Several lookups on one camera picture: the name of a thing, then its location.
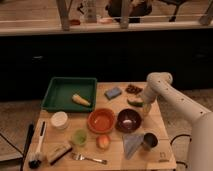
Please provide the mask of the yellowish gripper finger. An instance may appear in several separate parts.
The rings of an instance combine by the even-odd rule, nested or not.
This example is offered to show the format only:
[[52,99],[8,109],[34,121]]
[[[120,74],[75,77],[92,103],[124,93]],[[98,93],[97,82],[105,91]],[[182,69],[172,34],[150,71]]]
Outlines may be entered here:
[[147,116],[149,114],[150,110],[151,110],[151,105],[144,103],[143,108],[142,108],[143,115]]

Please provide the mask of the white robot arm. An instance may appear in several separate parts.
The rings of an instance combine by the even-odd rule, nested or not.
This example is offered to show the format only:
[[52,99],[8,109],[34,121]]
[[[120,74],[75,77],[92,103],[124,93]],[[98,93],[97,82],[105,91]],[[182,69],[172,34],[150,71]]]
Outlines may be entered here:
[[213,171],[213,111],[173,88],[173,77],[168,72],[152,72],[146,81],[141,94],[146,104],[161,95],[192,126],[186,171]]

